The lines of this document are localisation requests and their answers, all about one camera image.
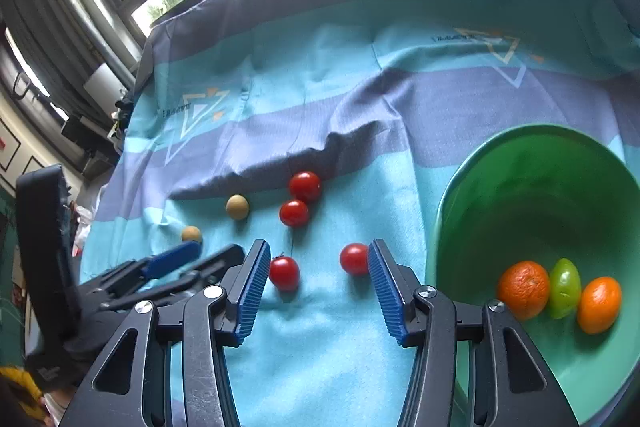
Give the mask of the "red cherry tomato top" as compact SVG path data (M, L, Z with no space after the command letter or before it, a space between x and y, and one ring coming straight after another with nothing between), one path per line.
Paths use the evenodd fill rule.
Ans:
M301 171L292 176L288 182L288 191L295 198L302 202L315 202L322 193L320 178L311 171Z

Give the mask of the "tan longan lower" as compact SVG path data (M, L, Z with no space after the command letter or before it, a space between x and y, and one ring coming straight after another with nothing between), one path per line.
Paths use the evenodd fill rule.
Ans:
M181 240L183 242L203 242L203 235L201 230L198 227L194 227L194 225L188 225L184 227L181 231Z

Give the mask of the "red cherry tomato lower left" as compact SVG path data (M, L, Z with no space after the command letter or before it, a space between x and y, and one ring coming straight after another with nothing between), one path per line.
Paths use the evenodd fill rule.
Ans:
M292 257L275 257L270 263L269 278L278 291L296 291L300 281L298 264Z

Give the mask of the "tan longan upper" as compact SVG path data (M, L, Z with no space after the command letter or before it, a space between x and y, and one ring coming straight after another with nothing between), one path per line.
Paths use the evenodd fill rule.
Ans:
M226 202L227 215L236 221L242 221L250 213L250 203L241 194L231 195Z

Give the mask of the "green plastic bowl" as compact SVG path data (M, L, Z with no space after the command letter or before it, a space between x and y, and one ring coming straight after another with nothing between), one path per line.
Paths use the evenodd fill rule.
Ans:
M532 124L485 142L456 171L436 213L427 282L481 305L520 261L567 259L583 282L613 277L620 315L588 335L541 313L527 334L585 426L639 421L639 185L612 150L578 131Z

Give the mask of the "red cherry tomato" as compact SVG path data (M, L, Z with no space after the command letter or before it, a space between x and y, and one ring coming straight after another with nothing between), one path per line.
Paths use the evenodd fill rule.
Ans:
M368 246L363 243L350 243L346 245L340 254L342 269L353 277L360 277L369 273Z
M303 227L309 221L309 208L300 199L290 199L284 202L279 210L281 222L290 228Z
M295 198L302 202L315 202L322 193L320 178L311 171L301 171L292 176L288 182L288 191Z
M300 281L298 264L292 257L275 257L270 263L269 278L278 291L296 291Z

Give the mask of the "white cylindrical lamp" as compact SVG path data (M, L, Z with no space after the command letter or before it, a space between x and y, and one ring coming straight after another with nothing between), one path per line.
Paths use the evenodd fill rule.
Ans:
M126 94L126 87L106 63L91 74L84 89L106 115L115 112L116 103Z

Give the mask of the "orange fruit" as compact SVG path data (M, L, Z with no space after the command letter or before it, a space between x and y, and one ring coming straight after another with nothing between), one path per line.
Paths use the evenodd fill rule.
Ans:
M520 321L536 317L548 303L550 280L546 269L525 260L511 265L498 280L497 297Z

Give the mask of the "green oval tomato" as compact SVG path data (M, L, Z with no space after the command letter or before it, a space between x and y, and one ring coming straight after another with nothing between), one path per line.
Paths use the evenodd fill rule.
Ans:
M567 258L561 258L555 263L549 280L547 310L552 319L559 320L577 308L582 295L582 280L576 265Z

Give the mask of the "red cherry tomato lower right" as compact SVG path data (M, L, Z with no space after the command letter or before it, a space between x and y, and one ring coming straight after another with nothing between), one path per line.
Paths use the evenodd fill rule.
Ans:
M360 277L369 273L368 246L363 243L350 243L346 245L340 254L342 269L353 277Z

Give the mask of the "orange fruit among tomatoes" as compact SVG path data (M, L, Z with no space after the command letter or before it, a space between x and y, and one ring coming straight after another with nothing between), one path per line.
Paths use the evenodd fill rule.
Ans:
M622 307L622 286L613 277L597 277L582 291L577 308L577 323L588 335L607 331L617 320Z

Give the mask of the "tan longan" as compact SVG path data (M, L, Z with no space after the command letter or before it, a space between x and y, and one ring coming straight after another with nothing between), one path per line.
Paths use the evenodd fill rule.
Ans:
M250 213L250 203L241 194L231 195L226 202L227 215L236 221L242 221Z
M194 227L194 225L188 225L184 227L181 231L181 240L183 242L203 242L203 235L201 230L198 227Z

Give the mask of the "blue striped tablecloth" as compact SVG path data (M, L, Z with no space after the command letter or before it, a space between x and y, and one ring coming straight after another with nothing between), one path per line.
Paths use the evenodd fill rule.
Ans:
M639 170L639 33L617 0L205 0L152 31L134 101L80 276L187 225L206 251L265 239L292 257L299 288L267 286L227 355L244 426L398 422L413 353L338 256L383 239L427 280L442 194L493 136L556 124ZM290 228L301 171L322 193Z

